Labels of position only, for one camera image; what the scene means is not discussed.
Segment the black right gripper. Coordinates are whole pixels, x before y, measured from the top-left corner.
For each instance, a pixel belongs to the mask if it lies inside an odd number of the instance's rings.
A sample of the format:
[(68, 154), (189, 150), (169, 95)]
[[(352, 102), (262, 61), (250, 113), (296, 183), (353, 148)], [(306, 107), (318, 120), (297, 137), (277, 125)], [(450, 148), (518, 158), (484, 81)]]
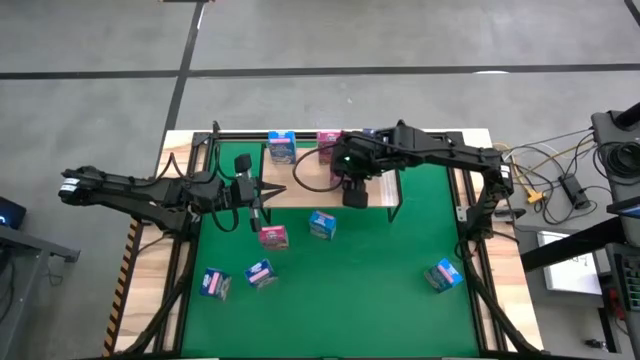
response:
[(384, 170), (377, 163), (377, 144), (360, 132), (342, 132), (332, 150), (332, 174), (343, 191), (346, 207), (366, 209), (366, 180), (379, 177)]

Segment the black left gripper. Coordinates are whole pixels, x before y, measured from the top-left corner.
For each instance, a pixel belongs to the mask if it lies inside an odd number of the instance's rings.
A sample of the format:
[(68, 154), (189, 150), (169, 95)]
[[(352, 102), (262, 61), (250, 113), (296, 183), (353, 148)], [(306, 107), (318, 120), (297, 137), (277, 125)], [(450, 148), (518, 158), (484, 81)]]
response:
[[(249, 223), (253, 232), (261, 230), (259, 199), (256, 195), (256, 184), (251, 176), (252, 160), (248, 153), (243, 153), (234, 159), (235, 177), (231, 182), (232, 203), (236, 207), (249, 209)], [(260, 190), (285, 190), (285, 185), (272, 184), (261, 181)], [(260, 202), (266, 203), (269, 199), (280, 194), (274, 191), (260, 196)]]

